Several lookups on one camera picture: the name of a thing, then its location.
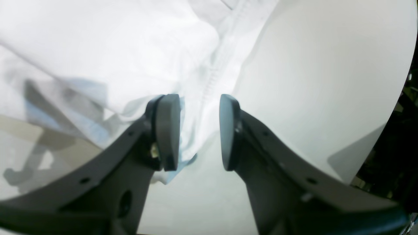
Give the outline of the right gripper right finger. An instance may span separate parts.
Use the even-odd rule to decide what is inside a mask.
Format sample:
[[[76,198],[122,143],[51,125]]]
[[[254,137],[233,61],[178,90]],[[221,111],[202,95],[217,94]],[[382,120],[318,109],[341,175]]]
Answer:
[[[398,235],[403,206],[348,186],[312,166],[231,95],[219,106],[226,171],[245,183],[260,235]]]

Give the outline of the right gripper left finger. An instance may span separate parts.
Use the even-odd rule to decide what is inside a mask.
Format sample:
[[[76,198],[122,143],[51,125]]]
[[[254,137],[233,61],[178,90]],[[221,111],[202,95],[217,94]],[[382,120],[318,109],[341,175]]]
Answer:
[[[1,201],[1,228],[27,235],[135,235],[151,178],[179,162],[179,95],[160,95],[91,161]]]

